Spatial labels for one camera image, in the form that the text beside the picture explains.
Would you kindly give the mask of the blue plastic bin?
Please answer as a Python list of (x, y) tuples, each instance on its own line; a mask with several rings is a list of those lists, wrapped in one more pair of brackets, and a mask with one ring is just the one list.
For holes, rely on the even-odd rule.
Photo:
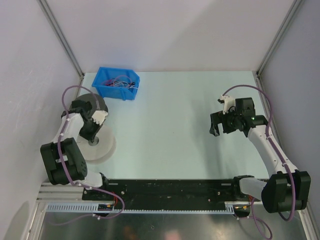
[(132, 69), (100, 67), (91, 86), (103, 98), (133, 101), (139, 84), (140, 77)]

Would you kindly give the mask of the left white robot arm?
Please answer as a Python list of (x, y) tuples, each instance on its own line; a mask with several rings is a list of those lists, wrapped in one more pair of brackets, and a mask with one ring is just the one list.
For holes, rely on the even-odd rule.
[(40, 147), (45, 170), (52, 185), (93, 188), (100, 200), (110, 196), (102, 173), (91, 172), (77, 144), (82, 137), (93, 142), (108, 115), (108, 107), (98, 100), (74, 100), (61, 114), (61, 126), (54, 139)]

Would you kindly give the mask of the light grey cable spool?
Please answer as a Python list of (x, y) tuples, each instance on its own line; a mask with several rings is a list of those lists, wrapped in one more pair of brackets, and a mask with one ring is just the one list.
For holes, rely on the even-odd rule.
[(88, 164), (97, 165), (106, 162), (116, 151), (116, 138), (109, 126), (103, 125), (93, 142), (79, 136), (76, 143), (84, 160)]

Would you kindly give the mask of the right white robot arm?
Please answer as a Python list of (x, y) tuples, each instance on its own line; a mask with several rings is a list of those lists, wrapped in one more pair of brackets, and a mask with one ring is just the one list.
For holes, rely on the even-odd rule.
[(311, 176), (300, 171), (287, 158), (274, 138), (264, 115), (257, 115), (252, 98), (233, 98), (222, 95), (218, 102), (221, 111), (210, 115), (210, 134), (220, 135), (242, 132), (253, 144), (261, 157), (269, 178), (259, 180), (251, 175), (238, 176), (238, 183), (230, 188), (231, 196), (242, 201), (248, 195), (260, 200), (268, 213), (282, 213), (291, 210), (304, 210), (307, 207)]

